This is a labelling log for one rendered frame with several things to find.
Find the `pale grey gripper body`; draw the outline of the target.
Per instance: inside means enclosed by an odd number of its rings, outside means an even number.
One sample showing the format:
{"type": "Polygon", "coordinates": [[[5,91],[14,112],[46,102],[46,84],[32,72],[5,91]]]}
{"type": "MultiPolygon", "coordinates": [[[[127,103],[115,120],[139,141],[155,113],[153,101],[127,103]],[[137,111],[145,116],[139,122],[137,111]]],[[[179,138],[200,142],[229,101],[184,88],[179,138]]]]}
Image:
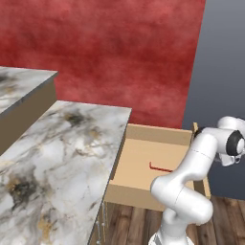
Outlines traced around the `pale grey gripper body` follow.
{"type": "Polygon", "coordinates": [[[220,154],[219,155],[221,164],[223,167],[228,167],[233,164],[238,164],[240,162],[241,156],[229,156],[226,154],[220,154]]]}

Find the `red bent straw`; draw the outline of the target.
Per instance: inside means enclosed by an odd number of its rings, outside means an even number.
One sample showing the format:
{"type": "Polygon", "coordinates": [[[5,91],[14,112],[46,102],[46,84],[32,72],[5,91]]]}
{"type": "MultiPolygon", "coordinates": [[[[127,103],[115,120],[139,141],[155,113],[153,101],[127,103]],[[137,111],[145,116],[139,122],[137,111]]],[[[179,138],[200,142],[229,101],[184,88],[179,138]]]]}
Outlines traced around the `red bent straw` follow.
{"type": "Polygon", "coordinates": [[[154,165],[152,165],[151,162],[149,162],[149,168],[152,170],[158,170],[158,171],[163,171],[163,172],[172,172],[173,171],[173,170],[168,169],[168,168],[155,167],[154,165]]]}

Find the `open tan wooden drawer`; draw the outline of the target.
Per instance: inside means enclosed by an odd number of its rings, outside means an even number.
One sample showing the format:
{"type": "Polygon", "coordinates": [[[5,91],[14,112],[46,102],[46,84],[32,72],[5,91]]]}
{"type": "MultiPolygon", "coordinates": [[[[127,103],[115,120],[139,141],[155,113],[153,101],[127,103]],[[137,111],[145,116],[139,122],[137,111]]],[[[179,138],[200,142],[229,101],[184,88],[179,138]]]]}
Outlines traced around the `open tan wooden drawer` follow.
{"type": "Polygon", "coordinates": [[[191,138],[191,130],[130,123],[104,200],[161,212],[164,206],[152,197],[149,188],[154,178],[167,173],[150,169],[149,162],[155,167],[175,170],[184,158],[191,138]]]}

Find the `brown raised counter side panel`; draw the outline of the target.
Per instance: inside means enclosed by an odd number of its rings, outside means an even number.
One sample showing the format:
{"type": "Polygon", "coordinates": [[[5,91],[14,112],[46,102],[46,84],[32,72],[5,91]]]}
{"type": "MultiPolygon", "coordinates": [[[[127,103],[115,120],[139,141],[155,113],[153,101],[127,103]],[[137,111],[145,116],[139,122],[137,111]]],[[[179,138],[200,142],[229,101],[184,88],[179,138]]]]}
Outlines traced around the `brown raised counter side panel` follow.
{"type": "Polygon", "coordinates": [[[0,156],[56,102],[50,79],[0,114],[0,156]]]}

